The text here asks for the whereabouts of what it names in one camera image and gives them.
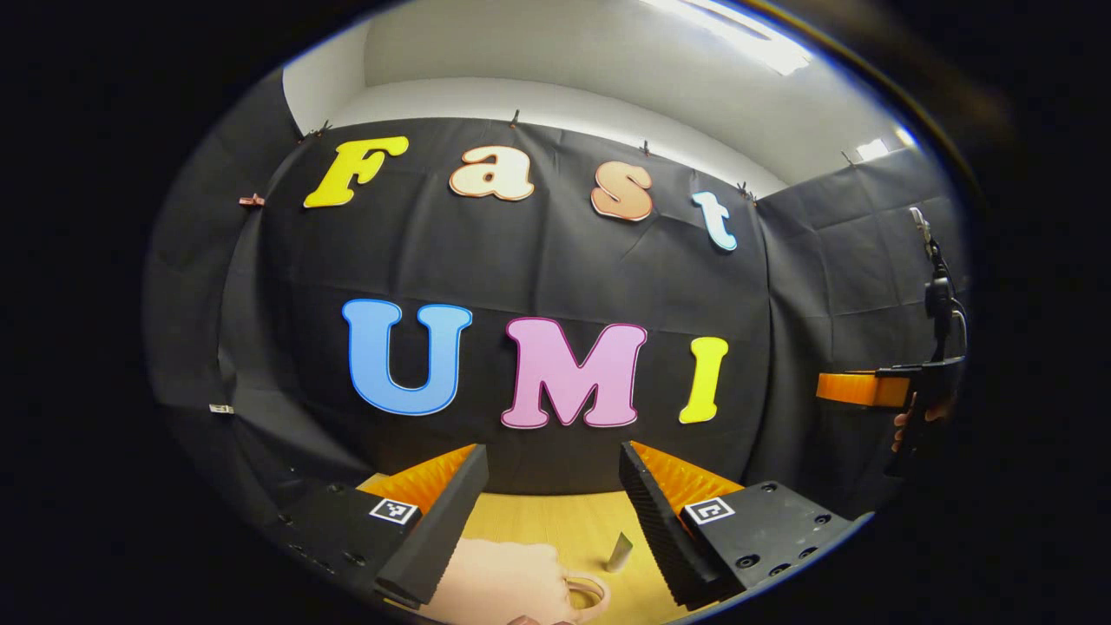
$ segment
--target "blue letter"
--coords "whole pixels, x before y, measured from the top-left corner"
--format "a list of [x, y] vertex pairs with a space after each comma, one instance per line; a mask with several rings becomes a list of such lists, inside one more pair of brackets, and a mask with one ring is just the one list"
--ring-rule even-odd
[[343, 304], [351, 326], [351, 383], [376, 409], [396, 415], [429, 415], [448, 407], [459, 385], [459, 335], [471, 325], [471, 311], [432, 303], [417, 311], [428, 329], [428, 382], [403, 389], [390, 377], [390, 329], [401, 309], [389, 301], [352, 299]]
[[729, 210], [718, 203], [718, 196], [710, 191], [694, 193], [694, 203], [702, 206], [702, 218], [705, 219], [705, 229], [710, 231], [710, 238], [718, 246], [725, 250], [737, 249], [737, 239], [725, 231], [725, 219], [729, 219]]

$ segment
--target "letter m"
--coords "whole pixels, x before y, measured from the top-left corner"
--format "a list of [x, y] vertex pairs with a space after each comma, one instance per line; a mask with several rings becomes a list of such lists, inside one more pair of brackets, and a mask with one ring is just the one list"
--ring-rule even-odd
[[582, 417], [587, 425], [618, 427], [637, 421], [632, 387], [637, 355], [648, 340], [644, 329], [607, 326], [582, 365], [575, 362], [563, 330], [551, 320], [513, 320], [506, 334], [517, 342], [517, 391], [513, 407], [502, 413], [501, 423], [521, 430], [547, 425], [548, 413], [540, 410], [541, 390], [563, 425], [574, 422], [591, 393], [595, 393], [594, 407]]

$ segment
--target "yellow letter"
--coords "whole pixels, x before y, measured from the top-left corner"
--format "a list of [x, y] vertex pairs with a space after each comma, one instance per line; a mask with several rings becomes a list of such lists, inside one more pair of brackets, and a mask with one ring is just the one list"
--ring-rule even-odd
[[[386, 160], [386, 150], [390, 155], [404, 153], [409, 149], [409, 139], [406, 137], [387, 137], [386, 139], [367, 139], [364, 141], [348, 141], [340, 143], [336, 148], [336, 160], [324, 173], [324, 179], [316, 191], [304, 198], [304, 208], [318, 208], [321, 205], [340, 205], [351, 201], [354, 191], [348, 187], [351, 184], [351, 175], [358, 173], [356, 180], [360, 184], [366, 184], [378, 173]], [[373, 150], [374, 153], [367, 157], [367, 152]]]
[[729, 344], [720, 339], [703, 336], [691, 342], [694, 354], [694, 384], [687, 407], [679, 413], [679, 423], [708, 422], [718, 414], [713, 396], [718, 393], [718, 373], [721, 359], [729, 352]]

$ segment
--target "wooden table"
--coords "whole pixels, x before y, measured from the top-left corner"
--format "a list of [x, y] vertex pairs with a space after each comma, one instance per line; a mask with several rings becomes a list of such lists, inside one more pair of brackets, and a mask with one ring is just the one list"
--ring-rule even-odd
[[[376, 475], [368, 483], [384, 477]], [[608, 573], [605, 562], [622, 532], [633, 544], [632, 553], [620, 573]], [[659, 625], [690, 614], [672, 601], [623, 491], [554, 496], [483, 493], [467, 520], [462, 537], [547, 543], [559, 551], [563, 567], [601, 577], [610, 587], [610, 607], [591, 624]], [[593, 603], [592, 595], [577, 592], [571, 593], [571, 598], [577, 607]]]

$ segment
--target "black backdrop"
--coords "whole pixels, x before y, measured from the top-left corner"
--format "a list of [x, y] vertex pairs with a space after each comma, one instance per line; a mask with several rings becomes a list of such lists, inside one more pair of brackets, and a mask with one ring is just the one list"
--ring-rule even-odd
[[[260, 84], [223, 121], [233, 130], [217, 134], [247, 132], [267, 111], [277, 119], [260, 131], [278, 141], [273, 129], [288, 127], [280, 95], [276, 78]], [[269, 109], [261, 105], [268, 99]], [[302, 206], [338, 144], [390, 135], [408, 137], [409, 149], [387, 157], [369, 183], [352, 183], [349, 203]], [[487, 490], [501, 493], [620, 490], [614, 450], [630, 438], [730, 480], [782, 481], [849, 516], [873, 510], [897, 487], [879, 476], [891, 415], [821, 406], [813, 393], [823, 371], [928, 357], [931, 324], [921, 291], [929, 264], [907, 206], [922, 209], [958, 283], [968, 284], [959, 211], [920, 152], [900, 150], [753, 205], [732, 183], [668, 159], [524, 123], [396, 120], [332, 129], [300, 144], [284, 137], [287, 144], [268, 148], [283, 158], [268, 165], [273, 172], [262, 210], [249, 214], [234, 203], [263, 187], [262, 177], [254, 175], [250, 189], [222, 182], [240, 170], [202, 149], [156, 232], [147, 280], [156, 390], [191, 415], [222, 403], [238, 413], [171, 416], [179, 436], [196, 441], [190, 431], [206, 423], [236, 423], [269, 442], [273, 466], [308, 466], [352, 482], [480, 442], [490, 453]], [[231, 135], [216, 145], [227, 150], [246, 139]], [[451, 192], [447, 181], [460, 155], [483, 144], [528, 153], [536, 191], [517, 202]], [[593, 211], [594, 170], [608, 160], [649, 171], [650, 216], [628, 222]], [[699, 191], [729, 208], [735, 250], [710, 240], [691, 200]], [[402, 308], [391, 374], [409, 387], [428, 374], [417, 309], [434, 302], [473, 312], [462, 335], [459, 392], [447, 409], [394, 415], [359, 397], [340, 315], [356, 298]], [[504, 329], [526, 316], [558, 321], [580, 361], [608, 324], [647, 329], [637, 363], [637, 422], [503, 426], [517, 365]], [[690, 342], [699, 336], [730, 344], [719, 412], [708, 423], [682, 425], [678, 414], [694, 369]], [[542, 402], [553, 414], [548, 399]], [[258, 446], [232, 432], [232, 450]], [[219, 482], [230, 462], [210, 461], [207, 472]]]

